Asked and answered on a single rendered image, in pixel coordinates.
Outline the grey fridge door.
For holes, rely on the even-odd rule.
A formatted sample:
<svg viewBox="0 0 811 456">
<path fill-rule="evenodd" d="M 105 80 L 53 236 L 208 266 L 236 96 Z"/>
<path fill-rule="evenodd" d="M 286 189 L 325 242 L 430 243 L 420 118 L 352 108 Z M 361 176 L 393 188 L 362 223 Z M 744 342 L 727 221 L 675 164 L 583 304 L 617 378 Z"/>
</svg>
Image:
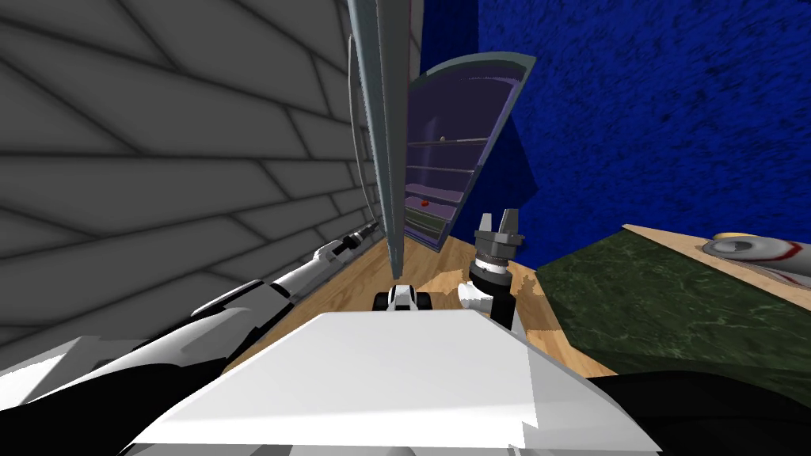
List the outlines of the grey fridge door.
<svg viewBox="0 0 811 456">
<path fill-rule="evenodd" d="M 393 279 L 404 262 L 411 0 L 347 0 L 350 100 L 361 88 Z"/>
</svg>

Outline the grey white red round object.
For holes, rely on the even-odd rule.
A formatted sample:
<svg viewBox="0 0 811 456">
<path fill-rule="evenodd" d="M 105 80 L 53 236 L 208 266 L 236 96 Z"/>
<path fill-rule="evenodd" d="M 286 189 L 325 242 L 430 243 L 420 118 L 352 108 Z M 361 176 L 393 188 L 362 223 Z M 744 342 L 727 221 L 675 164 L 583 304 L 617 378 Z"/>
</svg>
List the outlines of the grey white red round object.
<svg viewBox="0 0 811 456">
<path fill-rule="evenodd" d="M 811 289 L 811 244 L 750 235 L 716 236 L 704 244 L 702 251 Z"/>
</svg>

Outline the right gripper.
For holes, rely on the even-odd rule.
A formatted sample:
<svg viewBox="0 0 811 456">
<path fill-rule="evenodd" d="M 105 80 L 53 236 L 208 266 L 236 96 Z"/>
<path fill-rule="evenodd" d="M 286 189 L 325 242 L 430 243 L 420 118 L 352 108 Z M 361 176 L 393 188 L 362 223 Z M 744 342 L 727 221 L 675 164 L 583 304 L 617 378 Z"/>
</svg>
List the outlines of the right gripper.
<svg viewBox="0 0 811 456">
<path fill-rule="evenodd" d="M 504 211 L 500 224 L 500 233 L 493 232 L 492 228 L 492 214 L 484 213 L 478 230 L 474 232 L 477 254 L 503 260 L 513 260 L 516 257 L 518 248 L 525 239 L 525 236 L 518 234 L 519 210 L 509 208 Z"/>
</svg>

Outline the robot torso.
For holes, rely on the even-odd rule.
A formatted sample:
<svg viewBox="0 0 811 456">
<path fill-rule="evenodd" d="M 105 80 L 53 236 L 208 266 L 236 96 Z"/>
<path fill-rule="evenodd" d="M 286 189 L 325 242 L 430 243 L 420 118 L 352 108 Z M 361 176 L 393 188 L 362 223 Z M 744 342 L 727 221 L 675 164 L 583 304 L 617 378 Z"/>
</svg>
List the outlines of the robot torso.
<svg viewBox="0 0 811 456">
<path fill-rule="evenodd" d="M 178 402 L 134 444 L 313 455 L 660 450 L 606 393 L 471 309 L 314 317 Z"/>
</svg>

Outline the fridge with purple interior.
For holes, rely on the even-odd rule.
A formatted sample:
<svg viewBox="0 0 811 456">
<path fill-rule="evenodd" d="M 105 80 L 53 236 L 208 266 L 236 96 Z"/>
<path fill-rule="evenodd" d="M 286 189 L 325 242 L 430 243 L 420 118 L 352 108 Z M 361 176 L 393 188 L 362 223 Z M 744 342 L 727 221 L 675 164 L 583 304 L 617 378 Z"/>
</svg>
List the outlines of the fridge with purple interior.
<svg viewBox="0 0 811 456">
<path fill-rule="evenodd" d="M 450 59 L 409 86 L 405 235 L 439 252 L 536 58 L 482 52 Z"/>
</svg>

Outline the green marble counter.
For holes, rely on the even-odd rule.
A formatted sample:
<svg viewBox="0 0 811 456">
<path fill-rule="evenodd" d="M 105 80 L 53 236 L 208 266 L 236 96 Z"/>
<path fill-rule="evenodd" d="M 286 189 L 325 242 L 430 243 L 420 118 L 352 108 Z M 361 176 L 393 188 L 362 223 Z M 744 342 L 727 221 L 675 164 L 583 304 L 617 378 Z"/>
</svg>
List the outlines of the green marble counter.
<svg viewBox="0 0 811 456">
<path fill-rule="evenodd" d="M 569 342 L 616 373 L 706 372 L 811 408 L 811 311 L 629 230 L 536 275 Z"/>
</svg>

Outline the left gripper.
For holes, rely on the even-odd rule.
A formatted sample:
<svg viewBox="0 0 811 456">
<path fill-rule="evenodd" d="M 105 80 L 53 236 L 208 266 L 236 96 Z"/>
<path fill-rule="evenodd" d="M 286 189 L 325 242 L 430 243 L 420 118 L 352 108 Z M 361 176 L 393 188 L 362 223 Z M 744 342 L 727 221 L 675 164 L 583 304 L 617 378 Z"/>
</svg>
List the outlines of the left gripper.
<svg viewBox="0 0 811 456">
<path fill-rule="evenodd" d="M 369 238 L 378 229 L 378 227 L 378 223 L 370 223 L 364 228 L 346 235 L 341 240 L 341 248 L 343 250 L 357 249 L 365 239 Z"/>
</svg>

